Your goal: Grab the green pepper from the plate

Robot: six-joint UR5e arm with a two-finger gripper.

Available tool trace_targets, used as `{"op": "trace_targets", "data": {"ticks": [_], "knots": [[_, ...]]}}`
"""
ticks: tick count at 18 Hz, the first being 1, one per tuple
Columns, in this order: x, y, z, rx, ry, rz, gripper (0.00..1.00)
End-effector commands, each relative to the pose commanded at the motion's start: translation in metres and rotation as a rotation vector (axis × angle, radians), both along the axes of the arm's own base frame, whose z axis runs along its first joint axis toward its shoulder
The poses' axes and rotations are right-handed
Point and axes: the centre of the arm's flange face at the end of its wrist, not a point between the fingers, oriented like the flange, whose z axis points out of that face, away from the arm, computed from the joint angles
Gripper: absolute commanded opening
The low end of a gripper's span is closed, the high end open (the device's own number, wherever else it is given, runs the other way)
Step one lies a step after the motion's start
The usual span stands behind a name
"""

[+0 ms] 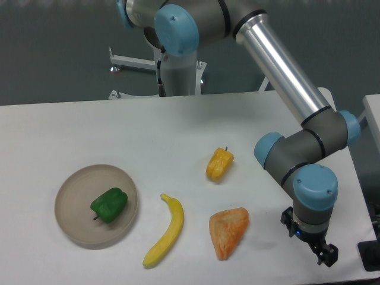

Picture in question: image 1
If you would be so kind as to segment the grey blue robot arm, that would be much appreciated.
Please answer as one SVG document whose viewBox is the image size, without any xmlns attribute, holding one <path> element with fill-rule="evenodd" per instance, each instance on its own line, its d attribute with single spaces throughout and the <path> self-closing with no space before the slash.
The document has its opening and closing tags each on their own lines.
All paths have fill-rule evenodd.
<svg viewBox="0 0 380 285">
<path fill-rule="evenodd" d="M 161 97 L 196 93 L 195 55 L 200 46 L 231 36 L 248 50 L 302 127 L 287 138 L 275 132 L 263 136 L 254 155 L 293 200 L 281 215 L 290 236 L 307 243 L 319 264 L 332 266 L 338 248 L 327 244 L 325 236 L 338 182 L 319 162 L 359 138 L 356 117 L 329 105 L 256 1 L 117 1 L 116 7 L 124 26 L 142 28 L 159 50 L 154 69 Z"/>
</svg>

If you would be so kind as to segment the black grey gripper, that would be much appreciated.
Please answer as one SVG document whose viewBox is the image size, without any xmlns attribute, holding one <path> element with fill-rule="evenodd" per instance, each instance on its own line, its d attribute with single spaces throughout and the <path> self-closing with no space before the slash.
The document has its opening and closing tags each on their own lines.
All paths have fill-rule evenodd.
<svg viewBox="0 0 380 285">
<path fill-rule="evenodd" d="M 331 267 L 338 261 L 338 248 L 325 241 L 330 225 L 329 221 L 321 224 L 307 224 L 293 219 L 293 208 L 289 207 L 282 212 L 280 222 L 286 226 L 290 238 L 296 236 L 309 244 L 310 249 L 318 258 L 318 265 L 325 264 L 327 267 Z"/>
</svg>

